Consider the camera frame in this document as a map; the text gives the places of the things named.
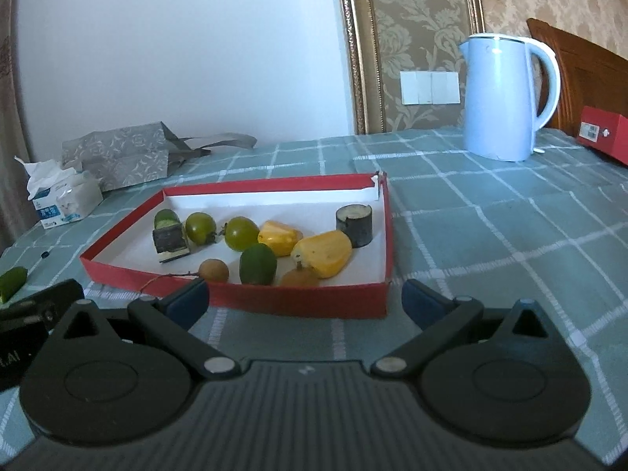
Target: gold picture frame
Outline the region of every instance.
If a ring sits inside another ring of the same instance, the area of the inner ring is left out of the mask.
[[[385,132],[384,90],[373,0],[340,0],[347,37],[356,134]],[[467,0],[470,30],[482,33],[482,0]]]

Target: kettle lid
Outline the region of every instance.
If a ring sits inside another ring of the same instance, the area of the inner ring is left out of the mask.
[[[512,40],[513,42],[520,42],[521,44],[528,42],[527,37],[515,37],[505,34],[493,34],[493,33],[481,33],[473,34],[469,36],[469,39],[495,39],[495,40]]]

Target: kettle spout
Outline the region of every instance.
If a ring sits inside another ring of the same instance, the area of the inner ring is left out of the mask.
[[[458,46],[460,48],[460,52],[462,53],[462,57],[468,62],[469,61],[469,41],[466,40],[461,45]]]

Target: white wall switch panel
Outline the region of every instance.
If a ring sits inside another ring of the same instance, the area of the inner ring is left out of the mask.
[[[458,73],[446,71],[400,71],[401,103],[460,103]]]
[[[459,104],[458,73],[434,71],[431,73],[432,104]]]
[[[416,83],[416,71],[400,71],[401,103],[418,104],[419,91]]]

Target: fruit stem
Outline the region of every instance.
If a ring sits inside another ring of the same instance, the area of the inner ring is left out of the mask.
[[[159,280],[159,278],[185,278],[189,276],[199,277],[199,274],[197,272],[192,272],[192,271],[184,272],[181,274],[177,274],[177,273],[159,274],[159,276],[156,276],[152,278],[151,280],[147,281],[146,283],[144,283],[142,285],[142,288],[139,290],[139,293],[143,294],[146,287],[148,287],[152,282]]]

